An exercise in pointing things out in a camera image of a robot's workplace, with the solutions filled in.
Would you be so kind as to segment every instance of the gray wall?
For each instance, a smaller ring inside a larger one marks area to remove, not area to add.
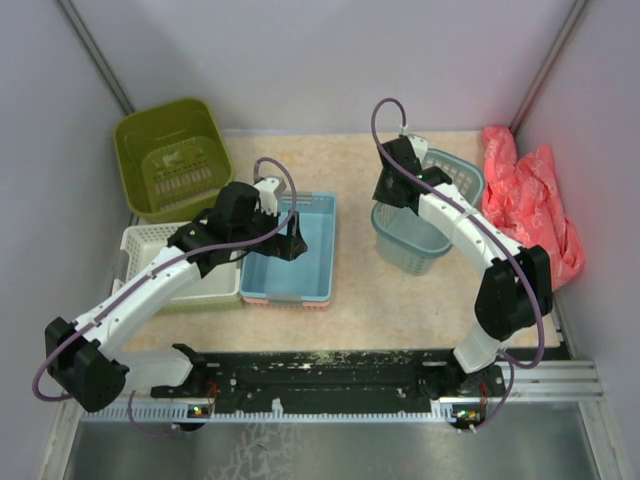
[[[639,19],[639,2],[592,2],[520,137],[523,153],[553,146],[588,262],[560,302],[631,452],[640,444]],[[640,478],[640,457],[631,460]]]
[[[366,131],[386,96],[418,130],[509,123],[572,1],[74,3],[138,108],[193,95],[224,129],[318,133]]]
[[[0,65],[0,478],[26,479],[54,412],[31,395],[44,327],[107,293],[128,213],[121,114],[53,1],[3,3]]]

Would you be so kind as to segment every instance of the beige countertop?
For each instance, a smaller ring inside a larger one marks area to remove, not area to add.
[[[482,165],[479,132],[420,134],[431,147]],[[475,322],[480,286],[471,263],[453,248],[424,276],[413,277],[376,250],[370,214],[380,161],[370,135],[230,137],[226,142],[237,180],[251,182],[254,161],[270,156],[289,169],[298,190],[336,194],[331,305],[325,312],[245,305],[234,311],[156,316],[128,350],[173,343],[197,351],[449,348],[464,339]],[[271,172],[270,166],[265,172]],[[545,318],[545,332],[547,346],[558,345],[550,318]],[[536,341],[534,327],[513,345],[535,346]]]

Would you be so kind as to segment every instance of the olive green plastic basket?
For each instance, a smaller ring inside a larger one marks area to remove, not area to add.
[[[129,208],[152,223],[191,220],[212,207],[235,176],[215,120],[200,100],[129,115],[114,141]]]

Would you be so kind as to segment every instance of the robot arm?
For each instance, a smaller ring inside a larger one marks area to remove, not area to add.
[[[49,374],[88,412],[101,410],[122,392],[176,387],[189,381],[197,354],[186,346],[144,353],[123,353],[122,348],[178,292],[231,260],[231,249],[195,250],[251,240],[275,229],[278,198],[283,191],[284,182],[277,177],[262,179],[254,186],[239,182],[227,185],[214,208],[180,227],[156,258],[116,294],[72,323],[62,318],[51,322],[45,330],[47,356],[74,333],[94,326],[60,353]],[[278,233],[251,250],[284,260],[306,252],[297,213],[291,217],[286,234]],[[158,271],[167,262],[169,266]],[[109,313],[100,316],[106,310]]]
[[[552,308],[549,256],[540,246],[525,248],[491,225],[461,195],[451,178],[438,167],[423,169],[426,140],[415,135],[401,136],[383,144],[396,162],[464,208],[451,207],[437,195],[422,190],[401,175],[380,156],[383,171],[374,199],[398,208],[411,208],[423,220],[433,224],[462,253],[482,277],[475,303],[478,323],[465,340],[453,350],[464,374],[478,372],[491,365],[507,341],[518,331],[535,323],[533,308],[505,254],[471,221],[470,217],[493,231],[509,253],[519,262],[535,291],[543,315]]]

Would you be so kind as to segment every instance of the pink plastic bag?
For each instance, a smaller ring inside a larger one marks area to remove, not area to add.
[[[520,161],[506,127],[482,131],[487,189],[482,213],[503,233],[526,247],[540,245],[551,258],[553,290],[582,271],[584,249],[574,225],[564,214],[553,153],[543,145]]]

